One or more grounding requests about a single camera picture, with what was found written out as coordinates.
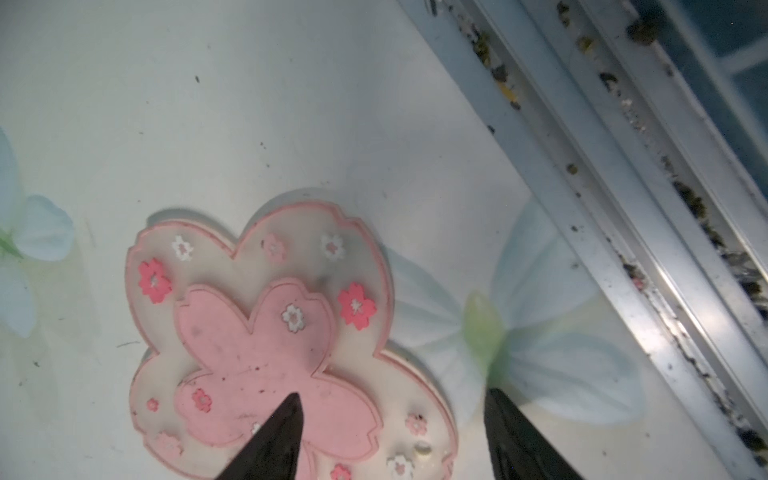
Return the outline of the pink flower coaster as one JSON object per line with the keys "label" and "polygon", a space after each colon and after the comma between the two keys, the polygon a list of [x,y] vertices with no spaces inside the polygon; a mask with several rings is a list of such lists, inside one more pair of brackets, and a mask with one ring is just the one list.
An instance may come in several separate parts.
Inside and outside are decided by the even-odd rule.
{"label": "pink flower coaster", "polygon": [[366,224],[298,202],[237,241],[165,220],[129,248],[125,286],[148,351],[129,410],[151,455],[212,479],[290,394],[304,424],[300,479],[448,479],[447,402],[393,351],[394,286]]}

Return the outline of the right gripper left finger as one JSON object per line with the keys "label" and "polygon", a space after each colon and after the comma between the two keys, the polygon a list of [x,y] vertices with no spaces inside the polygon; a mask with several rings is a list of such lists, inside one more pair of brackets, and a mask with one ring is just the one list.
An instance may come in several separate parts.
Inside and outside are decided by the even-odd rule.
{"label": "right gripper left finger", "polygon": [[296,478],[304,414],[298,393],[289,394],[216,480]]}

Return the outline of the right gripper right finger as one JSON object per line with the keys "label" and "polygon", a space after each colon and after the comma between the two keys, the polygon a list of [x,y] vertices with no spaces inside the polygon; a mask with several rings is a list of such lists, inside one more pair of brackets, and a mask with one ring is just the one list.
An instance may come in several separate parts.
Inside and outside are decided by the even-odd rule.
{"label": "right gripper right finger", "polygon": [[504,391],[486,390],[483,419],[495,479],[583,479]]}

